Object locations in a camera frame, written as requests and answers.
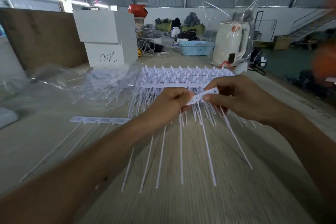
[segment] blue plastic basket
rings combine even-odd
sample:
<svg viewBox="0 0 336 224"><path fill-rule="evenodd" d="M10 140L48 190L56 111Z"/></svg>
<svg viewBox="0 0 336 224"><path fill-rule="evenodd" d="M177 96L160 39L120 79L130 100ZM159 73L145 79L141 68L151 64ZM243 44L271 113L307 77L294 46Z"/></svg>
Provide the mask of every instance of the blue plastic basket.
<svg viewBox="0 0 336 224"><path fill-rule="evenodd" d="M184 41L179 42L181 53L185 56L208 56L214 43L208 41Z"/></svg>

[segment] electric kettle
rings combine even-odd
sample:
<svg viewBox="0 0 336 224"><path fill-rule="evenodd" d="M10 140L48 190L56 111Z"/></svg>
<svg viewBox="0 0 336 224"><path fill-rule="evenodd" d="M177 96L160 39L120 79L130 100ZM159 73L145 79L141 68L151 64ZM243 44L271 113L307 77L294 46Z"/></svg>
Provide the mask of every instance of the electric kettle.
<svg viewBox="0 0 336 224"><path fill-rule="evenodd" d="M228 21L221 22L218 27L212 63L214 66L234 65L246 52L250 25L247 22Z"/></svg>

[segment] stacked white box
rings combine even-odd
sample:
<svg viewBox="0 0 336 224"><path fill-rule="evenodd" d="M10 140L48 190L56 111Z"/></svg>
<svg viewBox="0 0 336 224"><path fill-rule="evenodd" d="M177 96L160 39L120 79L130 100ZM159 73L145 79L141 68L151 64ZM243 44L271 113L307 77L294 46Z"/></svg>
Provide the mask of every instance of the stacked white box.
<svg viewBox="0 0 336 224"><path fill-rule="evenodd" d="M138 58L134 15L126 11L74 10L90 66L133 63Z"/></svg>

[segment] kettle handle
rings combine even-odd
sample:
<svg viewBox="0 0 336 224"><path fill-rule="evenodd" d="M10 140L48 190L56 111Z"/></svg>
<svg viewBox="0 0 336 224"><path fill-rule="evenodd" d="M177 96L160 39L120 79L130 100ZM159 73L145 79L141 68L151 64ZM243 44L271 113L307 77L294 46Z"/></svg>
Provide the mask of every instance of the kettle handle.
<svg viewBox="0 0 336 224"><path fill-rule="evenodd" d="M247 41L249 40L249 36L250 36L250 25L247 22L244 22L244 24L242 25L242 28L243 30L245 30L245 32L244 32L243 40L241 42L241 50L239 52L239 57L245 54L246 48L247 48Z"/></svg>

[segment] forearm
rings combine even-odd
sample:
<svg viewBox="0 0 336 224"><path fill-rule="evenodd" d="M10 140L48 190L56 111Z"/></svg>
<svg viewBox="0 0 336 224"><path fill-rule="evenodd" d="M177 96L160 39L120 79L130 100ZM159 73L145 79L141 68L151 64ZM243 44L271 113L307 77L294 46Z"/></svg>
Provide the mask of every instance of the forearm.
<svg viewBox="0 0 336 224"><path fill-rule="evenodd" d="M63 223L95 187L121 170L134 144L150 132L141 116L0 199L4 223Z"/></svg>
<svg viewBox="0 0 336 224"><path fill-rule="evenodd" d="M271 124L290 143L329 203L336 197L336 144L300 112L289 108Z"/></svg>

